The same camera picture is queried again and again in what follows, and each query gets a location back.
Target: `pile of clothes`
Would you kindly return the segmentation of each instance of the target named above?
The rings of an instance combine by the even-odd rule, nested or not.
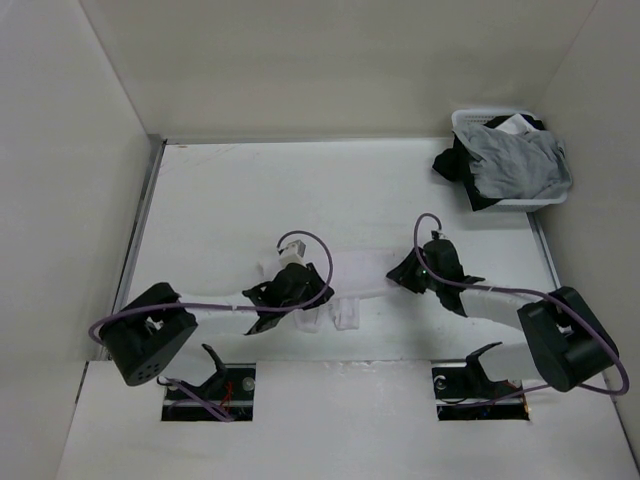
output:
[[[571,186],[564,143],[529,115],[461,123],[453,133],[453,147],[436,157],[433,169],[463,182],[474,211],[504,199],[558,198]]]

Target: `gray cloth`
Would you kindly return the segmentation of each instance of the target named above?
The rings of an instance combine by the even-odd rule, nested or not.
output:
[[[469,168],[487,198],[557,198],[571,186],[564,143],[550,132],[511,135],[466,123],[453,129],[473,157]]]

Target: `laundry basket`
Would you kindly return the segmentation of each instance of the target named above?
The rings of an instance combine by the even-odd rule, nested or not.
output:
[[[495,117],[502,115],[516,115],[521,113],[523,115],[530,115],[536,120],[538,118],[530,112],[525,110],[514,110],[508,108],[472,108],[468,110],[456,110],[451,115],[451,122],[453,126],[461,125],[464,123],[480,123],[484,125]],[[555,205],[563,203],[567,199],[567,193],[563,193],[558,198],[545,198],[545,199],[508,199],[500,200],[495,205],[485,208],[483,211],[487,212],[535,212],[536,210],[546,207],[547,205]]]

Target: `white table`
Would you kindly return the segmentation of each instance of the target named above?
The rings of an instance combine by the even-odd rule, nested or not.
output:
[[[203,295],[253,286],[256,261],[291,229],[333,250],[408,252],[423,211],[442,218],[469,274],[552,290],[525,214],[472,213],[464,191],[431,172],[449,144],[167,147],[130,298],[158,281]],[[638,478],[613,404],[580,389],[530,395],[531,422],[437,421],[425,360],[520,332],[457,317],[429,293],[364,301],[360,325],[307,334],[285,318],[251,338],[200,327],[185,347],[194,368],[211,368],[203,340],[227,362],[258,362],[255,418],[243,425],[160,423],[162,389],[128,388],[113,365],[92,364],[59,479]],[[393,362],[370,363],[381,360]]]

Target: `beige wall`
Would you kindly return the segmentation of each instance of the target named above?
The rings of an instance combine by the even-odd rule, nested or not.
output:
[[[562,282],[577,287],[588,299],[629,367],[631,393],[620,399],[619,406],[636,450],[640,448],[639,19],[638,0],[600,0],[537,109],[565,138],[575,178],[568,202],[544,211],[544,228]]]
[[[0,2],[0,477],[55,478],[149,144],[76,0]]]
[[[83,0],[148,132],[442,135],[531,107],[594,0]]]

